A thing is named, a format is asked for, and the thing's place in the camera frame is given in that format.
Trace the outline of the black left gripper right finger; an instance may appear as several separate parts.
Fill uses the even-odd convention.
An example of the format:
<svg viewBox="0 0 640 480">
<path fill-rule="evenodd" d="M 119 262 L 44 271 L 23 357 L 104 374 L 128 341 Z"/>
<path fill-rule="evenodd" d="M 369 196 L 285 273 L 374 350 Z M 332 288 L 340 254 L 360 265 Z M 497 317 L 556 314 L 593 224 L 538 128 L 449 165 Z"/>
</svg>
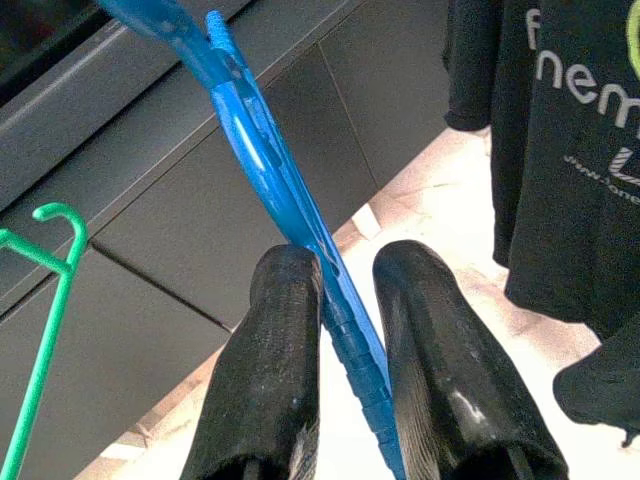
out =
<svg viewBox="0 0 640 480">
<path fill-rule="evenodd" d="M 516 366 L 437 253 L 391 242 L 373 278 L 407 477 L 568 478 Z"/>
</svg>

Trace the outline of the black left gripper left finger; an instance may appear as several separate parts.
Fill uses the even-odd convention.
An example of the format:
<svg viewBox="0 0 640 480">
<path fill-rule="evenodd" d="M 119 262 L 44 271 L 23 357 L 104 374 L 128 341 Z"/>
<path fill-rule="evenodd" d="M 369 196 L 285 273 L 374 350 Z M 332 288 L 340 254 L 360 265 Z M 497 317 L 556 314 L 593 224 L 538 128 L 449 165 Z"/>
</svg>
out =
<svg viewBox="0 0 640 480">
<path fill-rule="evenodd" d="M 214 367 L 184 479 L 311 479 L 319 443 L 323 300 L 316 255 L 277 245 Z"/>
</svg>

